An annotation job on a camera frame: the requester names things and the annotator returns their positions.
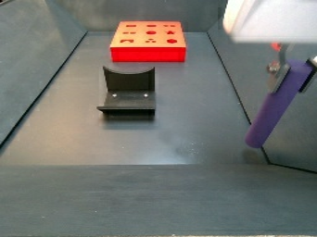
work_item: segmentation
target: gray floor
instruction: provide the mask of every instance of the gray floor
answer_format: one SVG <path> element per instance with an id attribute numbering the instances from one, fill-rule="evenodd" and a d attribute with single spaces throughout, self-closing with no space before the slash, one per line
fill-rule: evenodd
<path id="1" fill-rule="evenodd" d="M 269 166 L 205 33 L 113 64 L 90 33 L 2 149 L 0 236 L 317 234 L 317 176 Z M 104 119 L 102 66 L 158 69 L 154 121 Z"/>
<path id="2" fill-rule="evenodd" d="M 186 63 L 117 63 L 111 34 L 91 33 L 3 149 L 0 165 L 264 164 L 242 137 L 248 121 L 205 33 L 189 33 Z M 107 121 L 102 67 L 157 67 L 154 121 Z"/>

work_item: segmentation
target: red block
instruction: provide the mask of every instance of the red block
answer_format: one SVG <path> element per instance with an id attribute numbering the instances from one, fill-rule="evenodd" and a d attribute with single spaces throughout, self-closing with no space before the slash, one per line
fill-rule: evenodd
<path id="1" fill-rule="evenodd" d="M 110 45 L 114 62 L 183 62 L 186 41 L 178 21 L 122 21 Z"/>

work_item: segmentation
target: hole in red block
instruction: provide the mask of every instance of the hole in red block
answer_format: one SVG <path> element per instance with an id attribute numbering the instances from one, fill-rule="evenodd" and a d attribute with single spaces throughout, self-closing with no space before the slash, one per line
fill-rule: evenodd
<path id="1" fill-rule="evenodd" d="M 126 43 L 126 42 L 130 42 L 130 43 L 134 43 L 134 40 L 121 40 L 121 43 Z"/>
<path id="2" fill-rule="evenodd" d="M 175 39 L 169 39 L 167 43 L 174 44 L 174 43 L 177 43 L 177 40 Z"/>
<path id="3" fill-rule="evenodd" d="M 154 39 L 149 39 L 149 41 L 146 41 L 147 43 L 155 43 L 157 41 Z"/>

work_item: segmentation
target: purple handle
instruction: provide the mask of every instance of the purple handle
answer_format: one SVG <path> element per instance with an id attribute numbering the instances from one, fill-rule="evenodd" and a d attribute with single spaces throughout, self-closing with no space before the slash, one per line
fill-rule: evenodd
<path id="1" fill-rule="evenodd" d="M 289 62 L 290 71 L 277 92 L 268 94 L 257 117 L 245 136 L 245 142 L 254 148 L 261 148 L 286 111 L 305 80 L 312 73 L 312 66 L 305 62 Z"/>

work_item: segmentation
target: black plastic piece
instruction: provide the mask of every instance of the black plastic piece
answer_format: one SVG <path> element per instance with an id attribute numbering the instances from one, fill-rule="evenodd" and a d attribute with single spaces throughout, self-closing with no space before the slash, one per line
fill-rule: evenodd
<path id="1" fill-rule="evenodd" d="M 103 70 L 109 92 L 104 105 L 98 109 L 109 115 L 143 113 L 146 116 L 154 116 L 155 68 L 138 73 L 123 73 L 106 67 Z"/>
<path id="2" fill-rule="evenodd" d="M 312 58 L 309 58 L 306 63 L 312 66 L 312 73 L 309 74 L 309 76 L 308 76 L 308 78 L 306 78 L 306 80 L 305 80 L 305 82 L 302 84 L 302 87 L 300 89 L 300 93 L 302 93 L 308 89 L 308 87 L 309 87 L 309 85 L 312 83 L 314 74 L 317 72 L 317 63 L 316 63 L 316 61 Z"/>

